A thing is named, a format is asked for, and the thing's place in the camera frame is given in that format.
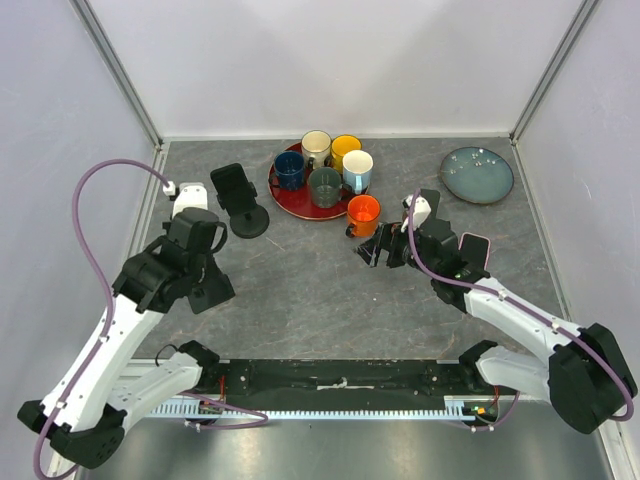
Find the dark blue mug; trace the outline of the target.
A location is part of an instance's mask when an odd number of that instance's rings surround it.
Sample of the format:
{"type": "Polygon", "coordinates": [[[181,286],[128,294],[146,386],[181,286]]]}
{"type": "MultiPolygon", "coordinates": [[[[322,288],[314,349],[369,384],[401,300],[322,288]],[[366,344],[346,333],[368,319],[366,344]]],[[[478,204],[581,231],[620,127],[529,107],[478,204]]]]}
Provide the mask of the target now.
{"type": "Polygon", "coordinates": [[[304,157],[296,151],[284,151],[273,161],[273,173],[269,185],[287,191],[301,189],[305,183],[306,165],[304,157]]]}

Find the cream mug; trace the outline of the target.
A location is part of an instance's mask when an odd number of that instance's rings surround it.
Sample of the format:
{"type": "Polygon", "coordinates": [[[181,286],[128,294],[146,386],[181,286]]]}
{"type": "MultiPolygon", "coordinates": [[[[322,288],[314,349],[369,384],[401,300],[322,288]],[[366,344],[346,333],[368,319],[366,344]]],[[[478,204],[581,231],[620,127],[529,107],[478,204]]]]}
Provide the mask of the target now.
{"type": "Polygon", "coordinates": [[[301,139],[302,155],[307,167],[315,170],[324,167],[329,162],[332,138],[322,130],[307,132],[301,139]]]}

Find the orange mug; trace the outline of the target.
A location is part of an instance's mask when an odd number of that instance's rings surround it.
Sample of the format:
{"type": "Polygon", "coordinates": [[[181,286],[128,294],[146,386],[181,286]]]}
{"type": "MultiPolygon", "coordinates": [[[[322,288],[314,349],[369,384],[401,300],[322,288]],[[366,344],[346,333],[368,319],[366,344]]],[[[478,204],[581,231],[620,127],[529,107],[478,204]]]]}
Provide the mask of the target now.
{"type": "Polygon", "coordinates": [[[347,227],[345,235],[348,238],[371,237],[379,223],[381,205],[370,195],[357,195],[347,206],[347,227]]]}

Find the black round-base phone stand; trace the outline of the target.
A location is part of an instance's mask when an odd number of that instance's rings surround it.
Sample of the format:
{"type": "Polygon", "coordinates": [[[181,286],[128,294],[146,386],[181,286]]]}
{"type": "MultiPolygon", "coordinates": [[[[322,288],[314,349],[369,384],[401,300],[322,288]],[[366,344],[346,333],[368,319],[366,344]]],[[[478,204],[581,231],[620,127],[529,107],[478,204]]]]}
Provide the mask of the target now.
{"type": "MultiPolygon", "coordinates": [[[[257,191],[253,183],[252,186],[254,187],[254,192],[257,197],[257,191]]],[[[268,211],[258,203],[253,210],[246,214],[237,216],[229,215],[229,226],[231,231],[242,239],[252,239],[262,235],[268,229],[269,224],[270,217],[268,211]]]]}

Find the light blue white mug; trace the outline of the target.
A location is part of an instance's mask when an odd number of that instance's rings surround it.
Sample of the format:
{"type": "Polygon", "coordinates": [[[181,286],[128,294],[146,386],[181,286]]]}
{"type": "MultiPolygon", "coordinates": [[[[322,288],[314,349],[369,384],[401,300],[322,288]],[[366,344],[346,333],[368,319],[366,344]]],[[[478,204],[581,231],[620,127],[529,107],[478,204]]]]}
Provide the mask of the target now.
{"type": "Polygon", "coordinates": [[[363,150],[352,150],[343,157],[343,181],[350,190],[362,194],[370,185],[373,170],[372,156],[363,150]]]}

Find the yellow mug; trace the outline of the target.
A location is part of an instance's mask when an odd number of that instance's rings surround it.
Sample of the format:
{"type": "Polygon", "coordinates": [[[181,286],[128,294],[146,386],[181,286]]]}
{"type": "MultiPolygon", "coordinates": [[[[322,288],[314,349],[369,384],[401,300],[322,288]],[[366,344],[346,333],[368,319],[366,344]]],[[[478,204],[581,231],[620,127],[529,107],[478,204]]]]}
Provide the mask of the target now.
{"type": "Polygon", "coordinates": [[[340,135],[334,138],[330,146],[330,166],[338,172],[342,172],[344,156],[351,151],[361,149],[361,140],[353,135],[340,135]]]}

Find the blue ceramic plate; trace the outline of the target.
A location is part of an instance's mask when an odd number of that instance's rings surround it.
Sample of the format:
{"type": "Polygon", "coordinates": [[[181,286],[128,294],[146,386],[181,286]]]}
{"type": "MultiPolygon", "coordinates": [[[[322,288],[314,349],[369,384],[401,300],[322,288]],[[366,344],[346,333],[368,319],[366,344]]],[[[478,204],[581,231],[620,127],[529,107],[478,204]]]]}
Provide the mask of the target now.
{"type": "Polygon", "coordinates": [[[481,147],[462,147],[447,154],[440,164],[439,177],[451,194],[476,205],[501,201],[515,183],[508,162],[481,147]]]}

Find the pink case smartphone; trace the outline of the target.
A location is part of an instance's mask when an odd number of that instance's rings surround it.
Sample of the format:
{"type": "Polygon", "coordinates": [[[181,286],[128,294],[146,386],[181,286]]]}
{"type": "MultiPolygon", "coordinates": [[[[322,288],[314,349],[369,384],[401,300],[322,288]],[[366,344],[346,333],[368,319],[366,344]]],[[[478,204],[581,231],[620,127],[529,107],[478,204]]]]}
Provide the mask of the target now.
{"type": "Polygon", "coordinates": [[[461,255],[470,263],[487,268],[490,258],[490,240],[481,235],[471,232],[464,232],[459,242],[459,251],[461,255]]]}

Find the red round tray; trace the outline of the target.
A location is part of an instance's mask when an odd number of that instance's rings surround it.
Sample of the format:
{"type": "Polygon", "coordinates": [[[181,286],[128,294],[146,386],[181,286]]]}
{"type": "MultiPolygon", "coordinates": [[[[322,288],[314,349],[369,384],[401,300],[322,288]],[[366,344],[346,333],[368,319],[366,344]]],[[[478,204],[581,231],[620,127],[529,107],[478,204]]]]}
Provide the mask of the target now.
{"type": "Polygon", "coordinates": [[[355,194],[351,187],[344,183],[342,175],[339,174],[339,201],[329,208],[321,208],[312,201],[313,191],[309,185],[311,173],[312,170],[307,168],[305,170],[305,184],[300,189],[291,191],[280,187],[279,179],[275,172],[275,163],[272,162],[270,165],[268,188],[272,199],[281,209],[297,218],[309,221],[337,219],[347,214],[348,204],[353,198],[369,194],[368,187],[359,195],[355,194]]]}

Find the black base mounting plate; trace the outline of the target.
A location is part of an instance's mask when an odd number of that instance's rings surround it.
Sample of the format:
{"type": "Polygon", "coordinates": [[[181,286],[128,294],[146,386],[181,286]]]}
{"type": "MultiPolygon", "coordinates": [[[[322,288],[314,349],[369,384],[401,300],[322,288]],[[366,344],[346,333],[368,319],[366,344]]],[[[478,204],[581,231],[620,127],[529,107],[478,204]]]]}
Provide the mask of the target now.
{"type": "Polygon", "coordinates": [[[196,390],[280,412],[440,410],[446,396],[494,397],[466,367],[435,360],[234,359],[219,362],[196,390]]]}

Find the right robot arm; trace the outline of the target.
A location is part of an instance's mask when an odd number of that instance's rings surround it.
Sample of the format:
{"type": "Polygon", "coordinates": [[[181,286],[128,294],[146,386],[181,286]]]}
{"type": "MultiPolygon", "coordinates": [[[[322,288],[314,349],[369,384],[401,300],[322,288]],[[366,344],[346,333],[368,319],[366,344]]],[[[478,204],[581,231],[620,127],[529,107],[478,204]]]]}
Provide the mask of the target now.
{"type": "Polygon", "coordinates": [[[627,421],[638,387],[613,333],[556,317],[509,291],[466,248],[449,222],[428,219],[416,230],[380,225],[356,254],[374,267],[410,266],[431,279],[437,297],[483,320],[525,347],[523,354],[482,341],[460,359],[458,381],[477,394],[507,387],[550,404],[574,430],[589,434],[607,420],[627,421]]]}

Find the black phone on stand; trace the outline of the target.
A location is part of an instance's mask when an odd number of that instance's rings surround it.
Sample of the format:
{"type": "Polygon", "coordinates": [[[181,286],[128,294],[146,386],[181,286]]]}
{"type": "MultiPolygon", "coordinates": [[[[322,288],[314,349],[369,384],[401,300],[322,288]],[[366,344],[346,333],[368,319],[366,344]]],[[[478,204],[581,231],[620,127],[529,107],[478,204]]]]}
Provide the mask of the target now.
{"type": "Polygon", "coordinates": [[[212,170],[210,179],[220,207],[230,216],[246,214],[257,205],[254,187],[240,163],[231,163],[212,170]]]}

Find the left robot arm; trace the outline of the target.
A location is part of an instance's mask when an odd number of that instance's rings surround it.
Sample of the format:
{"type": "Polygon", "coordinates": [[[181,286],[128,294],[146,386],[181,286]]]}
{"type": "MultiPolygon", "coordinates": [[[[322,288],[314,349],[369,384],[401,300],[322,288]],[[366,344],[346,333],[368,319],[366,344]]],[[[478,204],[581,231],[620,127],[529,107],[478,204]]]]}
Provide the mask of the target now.
{"type": "Polygon", "coordinates": [[[219,357],[196,341],[179,348],[168,366],[129,387],[116,381],[144,338],[186,298],[199,314],[235,295],[214,255],[227,227],[208,210],[187,207],[142,252],[127,259],[106,309],[72,367],[42,400],[23,403],[18,420],[43,434],[53,450],[87,469],[104,464],[141,418],[171,397],[194,389],[208,393],[219,382],[219,357]]]}

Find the grey glass mug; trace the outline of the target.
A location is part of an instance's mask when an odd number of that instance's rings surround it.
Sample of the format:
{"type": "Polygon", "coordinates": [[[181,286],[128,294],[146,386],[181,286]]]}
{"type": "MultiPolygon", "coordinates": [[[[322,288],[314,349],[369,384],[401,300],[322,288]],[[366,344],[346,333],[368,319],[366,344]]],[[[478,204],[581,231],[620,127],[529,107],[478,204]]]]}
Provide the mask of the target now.
{"type": "Polygon", "coordinates": [[[352,198],[343,184],[342,176],[331,167],[321,167],[311,172],[308,179],[311,202],[318,208],[328,209],[341,201],[352,198]]]}

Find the black angled phone stand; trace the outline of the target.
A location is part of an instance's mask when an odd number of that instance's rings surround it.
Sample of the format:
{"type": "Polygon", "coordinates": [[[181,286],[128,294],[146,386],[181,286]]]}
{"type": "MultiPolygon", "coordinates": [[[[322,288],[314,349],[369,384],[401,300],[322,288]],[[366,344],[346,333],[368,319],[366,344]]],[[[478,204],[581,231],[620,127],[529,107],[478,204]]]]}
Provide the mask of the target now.
{"type": "Polygon", "coordinates": [[[200,268],[200,276],[188,295],[192,312],[200,314],[234,296],[235,291],[229,277],[221,271],[212,255],[207,256],[200,268]]]}

